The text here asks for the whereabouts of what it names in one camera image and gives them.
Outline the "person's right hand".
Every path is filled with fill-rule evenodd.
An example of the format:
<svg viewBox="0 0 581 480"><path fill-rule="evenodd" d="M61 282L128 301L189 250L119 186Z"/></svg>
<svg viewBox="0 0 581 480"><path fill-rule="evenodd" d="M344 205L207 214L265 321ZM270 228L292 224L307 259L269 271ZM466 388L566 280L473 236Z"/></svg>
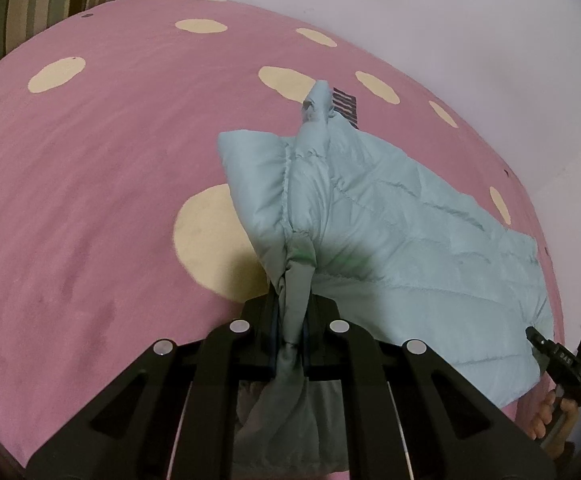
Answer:
<svg viewBox="0 0 581 480"><path fill-rule="evenodd" d="M559 431L554 441L566 441L579 419L578 404L568 398L559 398L555 390L551 390L539 403L536 414L530 419L526 434L531 440L544 438L549 426L554 422L554 428Z"/></svg>

